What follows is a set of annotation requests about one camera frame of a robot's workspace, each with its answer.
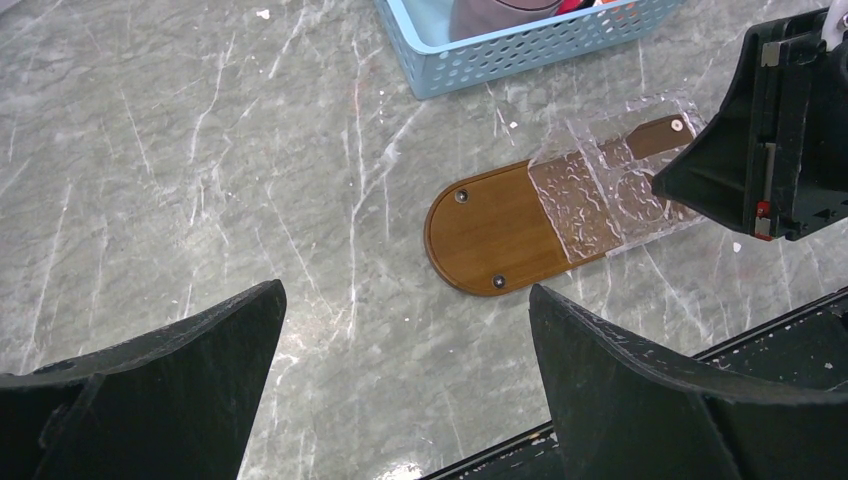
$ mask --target red component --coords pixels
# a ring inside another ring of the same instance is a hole
[[[768,218],[771,214],[771,204],[769,202],[757,202],[757,218]]]
[[[583,3],[583,0],[565,0],[562,2],[562,5],[559,6],[559,10],[557,10],[557,15],[562,15],[563,13],[573,12]]]
[[[769,202],[757,202],[757,218],[769,218],[771,215],[771,204]],[[760,240],[770,242],[773,240],[769,235],[754,233],[754,236]]]

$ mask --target clear plastic sheet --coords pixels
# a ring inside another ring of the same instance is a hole
[[[641,125],[673,115],[693,138],[704,128],[695,105],[679,93],[552,124],[528,174],[570,262],[614,255],[703,220],[651,194],[653,175],[686,146],[638,159],[626,141]],[[681,125],[668,122],[673,127]]]

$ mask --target perforated basket wall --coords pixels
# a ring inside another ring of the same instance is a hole
[[[635,40],[685,1],[623,0],[439,47],[421,40],[404,0],[375,3],[409,85],[423,100]]]

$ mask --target blue plastic basket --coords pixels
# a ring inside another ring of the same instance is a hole
[[[686,0],[622,0],[450,42],[453,0],[374,0],[423,100],[642,37]]]

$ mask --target gray marble floor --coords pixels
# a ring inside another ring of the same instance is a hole
[[[528,292],[447,287],[422,246],[431,201],[526,158],[552,117],[682,88],[710,118],[746,27],[823,3],[690,1],[638,43],[422,103],[371,0],[25,0],[0,16],[0,370],[278,277],[289,312],[242,478],[457,461],[548,414]],[[846,233],[706,223],[546,283],[693,353],[848,285]]]

